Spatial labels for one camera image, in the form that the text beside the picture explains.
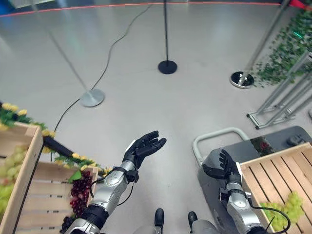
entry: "yellow artificial flower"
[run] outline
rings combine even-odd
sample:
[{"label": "yellow artificial flower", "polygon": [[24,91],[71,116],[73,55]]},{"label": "yellow artificial flower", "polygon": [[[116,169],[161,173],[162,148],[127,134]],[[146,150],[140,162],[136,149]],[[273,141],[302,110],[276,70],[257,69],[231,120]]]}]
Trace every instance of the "yellow artificial flower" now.
[{"label": "yellow artificial flower", "polygon": [[104,169],[104,173],[105,173],[105,174],[108,174],[111,170],[112,170],[111,167],[110,167],[110,168],[107,168],[107,167],[106,167],[106,168]]},{"label": "yellow artificial flower", "polygon": [[47,136],[50,135],[50,131],[47,130],[47,129],[44,129],[44,130],[42,131],[42,135],[43,135],[44,137],[47,137]]},{"label": "yellow artificial flower", "polygon": [[83,171],[84,169],[86,169],[88,167],[88,165],[83,165],[80,170]]},{"label": "yellow artificial flower", "polygon": [[0,123],[0,131],[6,131],[8,129],[9,129],[8,126],[4,125],[3,123]]},{"label": "yellow artificial flower", "polygon": [[52,137],[52,138],[55,138],[55,132],[50,132],[49,136]]},{"label": "yellow artificial flower", "polygon": [[68,164],[64,164],[64,166],[63,167],[65,167],[65,168],[67,168],[67,169],[70,169],[71,168],[71,166],[70,165],[68,165]]},{"label": "yellow artificial flower", "polygon": [[63,164],[63,160],[55,160],[54,163],[56,163],[57,165],[62,165]]},{"label": "yellow artificial flower", "polygon": [[10,111],[11,110],[11,104],[10,103],[3,103],[1,108],[4,110]]},{"label": "yellow artificial flower", "polygon": [[18,106],[12,105],[10,111],[16,112],[18,109],[19,109]]},{"label": "yellow artificial flower", "polygon": [[72,154],[72,157],[73,157],[73,158],[80,158],[79,154],[77,154],[77,153],[73,153],[73,154]]},{"label": "yellow artificial flower", "polygon": [[25,116],[25,115],[27,115],[27,110],[20,110],[18,112],[18,116]]},{"label": "yellow artificial flower", "polygon": [[50,150],[48,147],[44,146],[43,149],[42,149],[42,152],[43,152],[44,154],[48,154],[48,153],[51,152],[51,150]]}]

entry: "bunch of grapes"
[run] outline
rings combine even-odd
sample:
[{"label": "bunch of grapes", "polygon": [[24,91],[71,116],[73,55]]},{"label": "bunch of grapes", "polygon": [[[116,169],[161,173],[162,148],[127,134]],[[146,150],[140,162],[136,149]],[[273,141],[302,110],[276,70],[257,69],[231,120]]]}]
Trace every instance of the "bunch of grapes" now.
[{"label": "bunch of grapes", "polygon": [[5,159],[3,165],[0,165],[0,221],[4,215],[26,152],[26,146],[16,146],[13,154]]},{"label": "bunch of grapes", "polygon": [[14,183],[19,175],[26,153],[26,146],[16,146],[13,154],[5,159],[4,164],[0,166],[2,184]]},{"label": "bunch of grapes", "polygon": [[14,184],[10,185],[0,185],[0,223],[4,215],[5,209],[8,205],[11,192],[13,191]]},{"label": "bunch of grapes", "polygon": [[92,176],[90,172],[82,172],[82,178],[73,182],[70,204],[77,218],[81,217],[82,212],[87,207],[91,183]]},{"label": "bunch of grapes", "polygon": [[59,231],[59,233],[64,234],[67,229],[70,227],[70,225],[72,225],[72,223],[74,222],[74,218],[73,217],[65,217],[64,218],[64,222],[62,224],[62,229]]},{"label": "bunch of grapes", "polygon": [[297,192],[290,193],[285,203],[283,212],[288,216],[292,223],[297,223],[299,218],[304,215],[301,206],[303,199],[299,197]]},{"label": "bunch of grapes", "polygon": [[[283,211],[288,216],[291,223],[296,224],[299,218],[304,215],[304,212],[301,208],[302,201],[303,200],[299,197],[298,193],[293,192],[288,195],[288,200],[286,201],[285,206],[270,202],[261,203],[261,206],[275,208],[277,210]],[[272,218],[275,217],[272,221],[272,227],[276,232],[283,230],[287,226],[286,218],[280,213],[270,210],[264,210],[264,213],[269,220],[272,220]]]}]

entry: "wooden crate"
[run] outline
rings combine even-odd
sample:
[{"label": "wooden crate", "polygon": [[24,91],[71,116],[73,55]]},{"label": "wooden crate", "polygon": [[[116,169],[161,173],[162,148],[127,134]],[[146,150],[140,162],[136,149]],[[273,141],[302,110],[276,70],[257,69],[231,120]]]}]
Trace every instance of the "wooden crate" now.
[{"label": "wooden crate", "polygon": [[41,129],[36,125],[15,123],[13,128],[0,131],[0,163],[3,163],[4,158],[13,153],[15,146],[29,146],[0,224],[0,234],[10,234],[15,228],[42,144]]},{"label": "wooden crate", "polygon": [[[72,184],[67,180],[77,168],[66,169],[54,163],[39,162],[23,206],[16,234],[59,234],[63,219],[73,213]],[[97,167],[88,167],[95,181]]]},{"label": "wooden crate", "polygon": [[[241,164],[243,187],[253,194],[254,205],[260,202],[284,204],[290,192],[303,198],[305,214],[288,234],[312,233],[312,146],[305,143]],[[263,225],[269,221],[263,211],[258,216]]]}]

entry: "robotic arm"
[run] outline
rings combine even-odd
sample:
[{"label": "robotic arm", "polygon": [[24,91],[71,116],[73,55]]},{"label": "robotic arm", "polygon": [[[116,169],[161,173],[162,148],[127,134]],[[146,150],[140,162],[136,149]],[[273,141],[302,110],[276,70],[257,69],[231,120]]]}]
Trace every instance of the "robotic arm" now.
[{"label": "robotic arm", "polygon": [[109,215],[119,203],[121,194],[130,182],[138,181],[138,169],[145,157],[161,149],[166,139],[157,139],[158,131],[144,135],[128,147],[122,164],[115,167],[104,179],[93,200],[65,234],[99,234]]},{"label": "robotic arm", "polygon": [[222,169],[203,165],[204,172],[216,179],[225,179],[226,188],[220,191],[220,202],[233,218],[240,234],[267,234],[258,216],[253,212],[246,193],[242,188],[240,166],[234,162],[225,150],[220,153],[219,161]]}]

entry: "green grapes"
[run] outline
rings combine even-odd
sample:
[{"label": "green grapes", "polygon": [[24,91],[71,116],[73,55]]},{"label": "green grapes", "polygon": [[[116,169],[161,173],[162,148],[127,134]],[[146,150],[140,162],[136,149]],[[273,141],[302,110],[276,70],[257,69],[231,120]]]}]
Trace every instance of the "green grapes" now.
[{"label": "green grapes", "polygon": [[5,178],[6,176],[6,167],[0,166],[0,178]]},{"label": "green grapes", "polygon": [[25,152],[23,153],[15,153],[12,155],[15,163],[22,163],[25,157]]},{"label": "green grapes", "polygon": [[[299,197],[297,192],[293,192],[288,195],[288,200],[286,201],[284,206],[278,203],[269,203],[269,202],[267,203],[263,202],[260,205],[262,207],[270,207],[283,211],[288,216],[291,223],[296,224],[299,218],[302,215],[304,215],[304,211],[301,208],[302,203],[303,199]],[[287,226],[286,218],[280,213],[270,210],[264,210],[264,213],[270,221],[272,220],[273,217],[275,217],[274,220],[272,221],[272,227],[276,232],[283,230]]]},{"label": "green grapes", "polygon": [[8,177],[14,177],[14,175],[17,173],[17,170],[15,167],[11,167],[7,172],[7,176]]},{"label": "green grapes", "polygon": [[16,146],[14,153],[5,159],[3,165],[0,165],[0,222],[13,191],[14,183],[19,176],[26,152],[26,146]]},{"label": "green grapes", "polygon": [[14,153],[24,153],[25,151],[27,151],[26,146],[16,146],[14,149]]},{"label": "green grapes", "polygon": [[14,167],[15,165],[15,161],[12,157],[7,157],[4,161],[4,165],[7,167],[7,168],[10,168],[10,167]]},{"label": "green grapes", "polygon": [[21,165],[17,165],[15,168],[16,168],[17,172],[20,172]]}]

